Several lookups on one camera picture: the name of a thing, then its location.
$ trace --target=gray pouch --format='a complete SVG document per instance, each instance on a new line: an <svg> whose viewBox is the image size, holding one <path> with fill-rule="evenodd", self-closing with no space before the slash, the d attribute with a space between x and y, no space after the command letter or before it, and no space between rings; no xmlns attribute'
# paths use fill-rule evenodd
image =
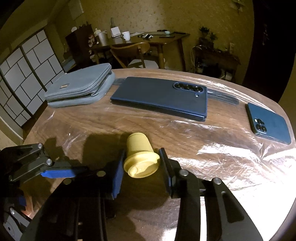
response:
<svg viewBox="0 0 296 241"><path fill-rule="evenodd" d="M114 80L111 65L98 64L61 76L44 97L52 108L91 104L109 91Z"/></svg>

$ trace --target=wooden chair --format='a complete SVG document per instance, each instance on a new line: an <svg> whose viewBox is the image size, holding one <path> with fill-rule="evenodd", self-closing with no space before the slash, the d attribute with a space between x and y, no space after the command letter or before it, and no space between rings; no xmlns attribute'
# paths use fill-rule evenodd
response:
<svg viewBox="0 0 296 241"><path fill-rule="evenodd" d="M142 42L142 43L136 43L124 47L113 47L110 46L110 52L112 55L116 58L116 60L120 63L120 65L123 68L148 68L148 69L158 69L158 65L155 61L151 60L144 60L143 54L146 53L150 49L150 44L148 42ZM140 56L140 60L134 59L127 65L123 63L122 60L120 60L119 57L124 58L132 58Z"/></svg>

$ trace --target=potted plant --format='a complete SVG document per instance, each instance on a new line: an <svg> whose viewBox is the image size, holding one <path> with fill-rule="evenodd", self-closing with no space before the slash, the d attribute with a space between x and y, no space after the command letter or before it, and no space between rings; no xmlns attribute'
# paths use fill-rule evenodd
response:
<svg viewBox="0 0 296 241"><path fill-rule="evenodd" d="M211 32L211 34L210 34L210 40L212 41L212 43L213 43L215 40L217 40L217 39L218 39L217 34L214 34L213 32Z"/></svg>
<svg viewBox="0 0 296 241"><path fill-rule="evenodd" d="M210 29L206 28L204 26L200 27L199 30L202 32L202 37L206 38L206 36L209 34Z"/></svg>

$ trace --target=blue gripper pad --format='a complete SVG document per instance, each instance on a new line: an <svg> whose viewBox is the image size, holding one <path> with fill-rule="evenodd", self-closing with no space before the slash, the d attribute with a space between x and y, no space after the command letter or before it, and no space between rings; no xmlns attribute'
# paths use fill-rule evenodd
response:
<svg viewBox="0 0 296 241"><path fill-rule="evenodd" d="M25 196L23 196L23 195L19 195L19 197L18 197L18 201L19 201L19 204L20 204L21 206L24 206L24 207L27 206L27 201L26 201Z"/></svg>
<svg viewBox="0 0 296 241"><path fill-rule="evenodd" d="M112 196L113 198L116 198L118 193L120 192L120 187L121 187L121 182L122 182L122 177L123 177L123 159L124 159L124 154L122 154L120 161L118 163L117 169L114 174L113 178L113 184L112 184Z"/></svg>
<svg viewBox="0 0 296 241"><path fill-rule="evenodd" d="M71 169L46 170L40 174L41 176L48 178L72 178L76 177L79 173L85 172L86 170L86 167L74 167Z"/></svg>

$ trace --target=camera lens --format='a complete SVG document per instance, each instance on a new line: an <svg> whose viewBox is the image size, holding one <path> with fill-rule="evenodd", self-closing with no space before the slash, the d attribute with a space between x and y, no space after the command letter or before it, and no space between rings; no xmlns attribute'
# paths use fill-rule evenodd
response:
<svg viewBox="0 0 296 241"><path fill-rule="evenodd" d="M261 131L261 126L259 124L256 125L256 129Z"/></svg>
<svg viewBox="0 0 296 241"><path fill-rule="evenodd" d="M193 90L198 93L202 92L202 88L200 86L194 86Z"/></svg>
<svg viewBox="0 0 296 241"><path fill-rule="evenodd" d="M177 89L182 89L183 85L180 84L180 83L177 83L177 84L175 84L175 87L176 87Z"/></svg>
<svg viewBox="0 0 296 241"><path fill-rule="evenodd" d="M190 90L191 89L191 86L190 85L184 85L184 89L185 90Z"/></svg>
<svg viewBox="0 0 296 241"><path fill-rule="evenodd" d="M260 125L264 125L264 122L261 119L257 119L257 123Z"/></svg>

